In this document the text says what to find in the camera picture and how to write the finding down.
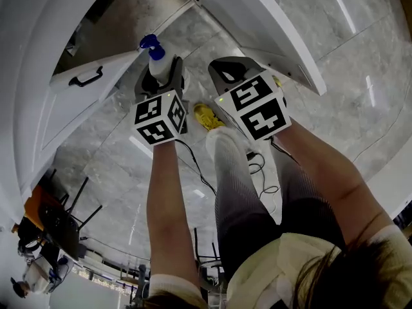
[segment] spray bottle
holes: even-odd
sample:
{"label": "spray bottle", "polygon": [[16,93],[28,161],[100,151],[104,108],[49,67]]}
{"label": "spray bottle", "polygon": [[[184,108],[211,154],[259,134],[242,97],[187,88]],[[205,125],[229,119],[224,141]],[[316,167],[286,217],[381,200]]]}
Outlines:
{"label": "spray bottle", "polygon": [[[159,40],[154,34],[146,35],[140,41],[140,47],[145,49],[149,48],[150,74],[158,81],[161,86],[167,84],[173,59],[176,57],[173,49],[168,44],[160,45]],[[183,82],[183,92],[185,92],[185,89],[187,89],[189,82],[189,73],[185,68],[183,69]]]}

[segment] blue spray nozzle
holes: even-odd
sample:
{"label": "blue spray nozzle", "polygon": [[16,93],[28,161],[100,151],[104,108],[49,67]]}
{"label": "blue spray nozzle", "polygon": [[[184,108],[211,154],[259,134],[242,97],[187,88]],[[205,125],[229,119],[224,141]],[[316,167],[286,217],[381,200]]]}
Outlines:
{"label": "blue spray nozzle", "polygon": [[140,41],[140,47],[144,49],[149,48],[149,55],[155,61],[159,61],[166,54],[165,50],[162,48],[160,42],[154,34],[146,35]]}

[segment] dark hair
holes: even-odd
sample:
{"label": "dark hair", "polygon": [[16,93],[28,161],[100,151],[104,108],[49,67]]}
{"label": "dark hair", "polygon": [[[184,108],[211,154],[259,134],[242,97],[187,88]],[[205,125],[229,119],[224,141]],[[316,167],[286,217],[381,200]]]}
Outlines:
{"label": "dark hair", "polygon": [[292,308],[386,308],[383,299],[396,278],[380,273],[391,256],[387,242],[354,242],[336,257],[334,250],[302,268]]}
{"label": "dark hair", "polygon": [[13,290],[14,292],[21,297],[22,299],[24,299],[26,297],[26,294],[24,292],[24,290],[21,288],[20,283],[17,283],[13,278],[10,278],[10,281],[13,284]]}
{"label": "dark hair", "polygon": [[169,293],[160,292],[152,295],[143,302],[144,309],[159,309],[159,308],[179,308],[179,309],[199,309],[200,306],[194,306],[181,299],[180,297]]}

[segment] black handle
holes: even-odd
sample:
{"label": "black handle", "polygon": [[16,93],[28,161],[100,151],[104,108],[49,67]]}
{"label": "black handle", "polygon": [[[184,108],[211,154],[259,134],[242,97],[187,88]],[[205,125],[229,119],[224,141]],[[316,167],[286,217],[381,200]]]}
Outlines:
{"label": "black handle", "polygon": [[69,81],[69,86],[77,85],[78,87],[84,87],[84,86],[90,85],[92,82],[95,82],[96,80],[103,77],[102,70],[103,70],[103,66],[100,66],[96,71],[97,76],[90,78],[89,80],[86,80],[85,82],[81,82],[77,77],[74,77]]}

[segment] gray leggings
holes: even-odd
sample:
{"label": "gray leggings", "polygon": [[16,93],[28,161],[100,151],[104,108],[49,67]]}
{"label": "gray leggings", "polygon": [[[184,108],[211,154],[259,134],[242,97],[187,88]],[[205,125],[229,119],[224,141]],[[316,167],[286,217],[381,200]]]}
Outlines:
{"label": "gray leggings", "polygon": [[339,248],[345,246],[330,205],[308,175],[287,154],[271,148],[282,194],[280,225],[259,200],[245,152],[228,136],[216,141],[215,213],[220,258],[227,281],[249,256],[284,232],[322,238]]}

